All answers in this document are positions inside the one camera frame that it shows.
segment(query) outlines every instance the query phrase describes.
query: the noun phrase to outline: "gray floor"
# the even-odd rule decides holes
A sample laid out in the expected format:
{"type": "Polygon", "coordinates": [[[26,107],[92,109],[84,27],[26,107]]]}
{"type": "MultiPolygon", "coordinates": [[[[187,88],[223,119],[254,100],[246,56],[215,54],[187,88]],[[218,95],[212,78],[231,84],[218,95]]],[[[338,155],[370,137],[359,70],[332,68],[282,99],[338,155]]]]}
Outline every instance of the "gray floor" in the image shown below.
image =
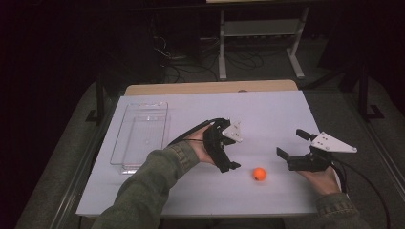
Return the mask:
{"type": "MultiPolygon", "coordinates": [[[[227,80],[293,79],[298,86],[304,86],[329,72],[317,68],[326,40],[303,40],[300,44],[297,57],[306,74],[303,80],[296,79],[288,62],[284,51],[288,40],[271,42],[274,45],[266,47],[265,51],[227,52],[227,80]]],[[[174,76],[168,76],[166,82],[214,81],[218,75],[216,55],[205,58],[202,63],[204,68],[188,60],[172,64],[180,77],[174,68],[169,68],[167,73],[174,76]]],[[[383,87],[371,79],[369,103],[376,105],[385,118],[364,121],[356,110],[357,88],[352,93],[339,92],[337,85],[341,77],[337,76],[314,90],[305,91],[312,114],[321,131],[358,148],[356,155],[336,157],[361,171],[373,182],[390,210],[391,228],[404,228],[405,198],[401,185],[402,175],[405,174],[405,155],[402,154],[405,148],[405,118],[392,104],[383,87]]],[[[106,100],[107,108],[113,111],[114,101],[106,100]]],[[[88,113],[95,108],[96,87],[92,85],[77,104],[16,228],[91,227],[93,220],[76,216],[75,207],[83,189],[79,181],[85,183],[90,173],[89,161],[108,126],[108,123],[96,126],[94,122],[86,122],[88,113]]],[[[347,172],[349,195],[362,217],[372,228],[384,228],[384,211],[377,195],[364,179],[349,168],[347,172]]],[[[315,217],[285,221],[288,228],[317,228],[315,217]]]]}

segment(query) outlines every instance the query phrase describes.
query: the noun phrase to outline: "human hand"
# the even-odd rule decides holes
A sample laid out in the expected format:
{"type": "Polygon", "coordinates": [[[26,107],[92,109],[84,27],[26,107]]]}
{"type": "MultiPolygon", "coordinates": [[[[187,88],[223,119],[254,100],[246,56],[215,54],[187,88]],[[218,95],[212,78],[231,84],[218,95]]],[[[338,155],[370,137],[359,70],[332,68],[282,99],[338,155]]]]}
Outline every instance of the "human hand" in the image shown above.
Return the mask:
{"type": "Polygon", "coordinates": [[[210,163],[215,165],[214,161],[212,160],[211,156],[205,150],[203,146],[203,132],[208,129],[211,125],[206,125],[202,127],[198,131],[194,132],[193,134],[184,138],[187,140],[188,144],[193,148],[194,152],[196,153],[197,157],[199,158],[200,162],[210,163]]]}
{"type": "Polygon", "coordinates": [[[305,177],[320,195],[341,193],[336,181],[336,176],[331,167],[320,172],[297,171],[297,173],[305,177]]]}

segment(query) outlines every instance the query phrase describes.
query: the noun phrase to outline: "clear plastic container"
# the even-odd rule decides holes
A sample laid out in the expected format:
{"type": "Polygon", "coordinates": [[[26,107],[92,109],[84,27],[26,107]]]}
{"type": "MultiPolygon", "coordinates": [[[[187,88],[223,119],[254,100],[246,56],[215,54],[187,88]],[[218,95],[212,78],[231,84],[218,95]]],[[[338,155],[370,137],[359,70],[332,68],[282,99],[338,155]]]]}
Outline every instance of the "clear plastic container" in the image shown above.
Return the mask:
{"type": "Polygon", "coordinates": [[[129,104],[119,129],[111,164],[122,174],[133,174],[148,154],[162,149],[167,103],[129,104]]]}

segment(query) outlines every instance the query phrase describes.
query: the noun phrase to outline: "sleeve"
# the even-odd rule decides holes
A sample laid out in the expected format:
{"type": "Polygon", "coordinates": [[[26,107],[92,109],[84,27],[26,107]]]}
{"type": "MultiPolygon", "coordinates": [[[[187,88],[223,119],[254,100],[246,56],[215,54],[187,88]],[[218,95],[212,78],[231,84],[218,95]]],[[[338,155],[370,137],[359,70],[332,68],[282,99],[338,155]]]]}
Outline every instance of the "sleeve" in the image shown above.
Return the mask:
{"type": "Polygon", "coordinates": [[[367,229],[370,226],[360,217],[348,196],[343,193],[322,196],[316,200],[320,228],[367,229]]]}
{"type": "Polygon", "coordinates": [[[122,184],[114,205],[97,218],[92,228],[158,228],[170,188],[198,163],[185,141],[150,153],[122,184]]]}

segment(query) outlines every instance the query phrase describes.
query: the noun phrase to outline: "white table surface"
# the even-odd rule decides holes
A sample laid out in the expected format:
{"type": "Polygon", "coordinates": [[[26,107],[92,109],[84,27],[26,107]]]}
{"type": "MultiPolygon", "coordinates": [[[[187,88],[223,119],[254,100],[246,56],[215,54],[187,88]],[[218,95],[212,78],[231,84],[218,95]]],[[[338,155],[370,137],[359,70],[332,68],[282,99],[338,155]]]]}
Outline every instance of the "white table surface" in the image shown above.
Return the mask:
{"type": "Polygon", "coordinates": [[[242,167],[222,174],[213,165],[198,164],[170,191],[163,217],[280,217],[316,212],[317,195],[276,155],[276,147],[291,156],[309,152],[309,142],[295,135],[296,129],[319,134],[303,93],[287,91],[123,96],[77,208],[78,215],[101,214],[114,203],[120,185],[130,176],[121,175],[119,168],[110,164],[126,106],[161,101],[168,103],[163,145],[216,117],[240,120],[244,139],[224,149],[229,159],[242,167]],[[256,167],[266,169],[264,181],[252,178],[256,167]]]}

